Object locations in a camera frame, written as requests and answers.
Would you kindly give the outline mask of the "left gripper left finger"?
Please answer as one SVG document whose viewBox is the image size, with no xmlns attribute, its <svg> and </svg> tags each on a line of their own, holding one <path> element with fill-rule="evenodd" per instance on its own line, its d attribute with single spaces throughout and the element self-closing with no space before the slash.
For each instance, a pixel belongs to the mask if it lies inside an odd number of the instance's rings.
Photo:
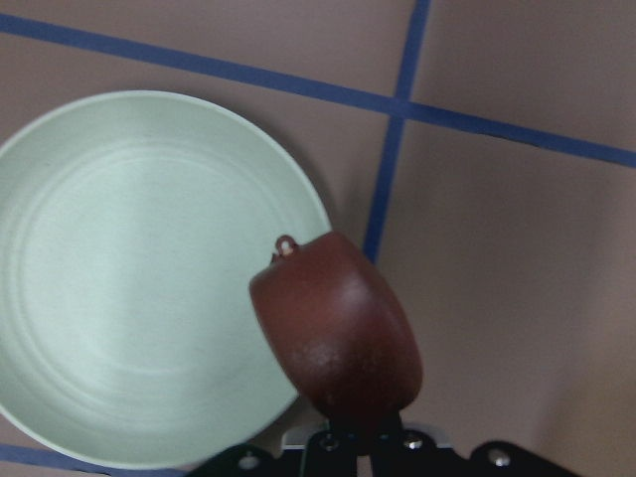
<svg viewBox="0 0 636 477">
<path fill-rule="evenodd" d="M 253 444 L 227 448 L 188 472 L 190 476 L 356 476 L 357 437 L 332 422 L 287 430 L 280 454 Z"/>
</svg>

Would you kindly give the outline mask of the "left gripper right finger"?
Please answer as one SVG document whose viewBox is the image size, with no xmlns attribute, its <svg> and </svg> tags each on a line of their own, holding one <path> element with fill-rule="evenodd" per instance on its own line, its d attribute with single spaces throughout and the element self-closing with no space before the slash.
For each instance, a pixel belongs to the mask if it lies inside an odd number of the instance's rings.
<svg viewBox="0 0 636 477">
<path fill-rule="evenodd" d="M 374 476 L 567 476 L 576 474 L 514 443 L 487 441 L 464 457 L 441 429 L 392 415 L 370 448 Z"/>
</svg>

